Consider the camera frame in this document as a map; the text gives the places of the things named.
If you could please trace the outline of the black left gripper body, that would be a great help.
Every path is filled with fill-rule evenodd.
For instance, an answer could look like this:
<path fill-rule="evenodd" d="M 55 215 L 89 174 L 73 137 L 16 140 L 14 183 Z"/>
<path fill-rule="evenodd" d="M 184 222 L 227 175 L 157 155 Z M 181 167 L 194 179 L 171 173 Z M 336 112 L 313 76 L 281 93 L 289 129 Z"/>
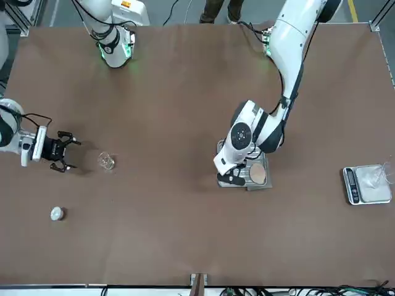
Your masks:
<path fill-rule="evenodd" d="M 236 167 L 227 171 L 224 175 L 217 173 L 217 180 L 227 183 L 227 184 L 235 185 L 235 186 L 244 186 L 246 183 L 246 180 L 244 178 L 240 177 L 239 175 L 240 175 L 241 170 L 245 167 L 246 167 L 246 164 L 241 163 L 241 164 L 237 165 Z"/>

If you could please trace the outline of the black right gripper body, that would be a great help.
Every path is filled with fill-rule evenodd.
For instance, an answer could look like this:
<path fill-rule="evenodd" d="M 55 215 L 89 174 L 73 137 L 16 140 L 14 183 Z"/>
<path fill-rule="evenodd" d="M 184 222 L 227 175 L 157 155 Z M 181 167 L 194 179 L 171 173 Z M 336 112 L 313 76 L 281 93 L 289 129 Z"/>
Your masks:
<path fill-rule="evenodd" d="M 66 142 L 45 137 L 41 157 L 53 162 L 62 161 L 65 155 L 65 147 Z"/>

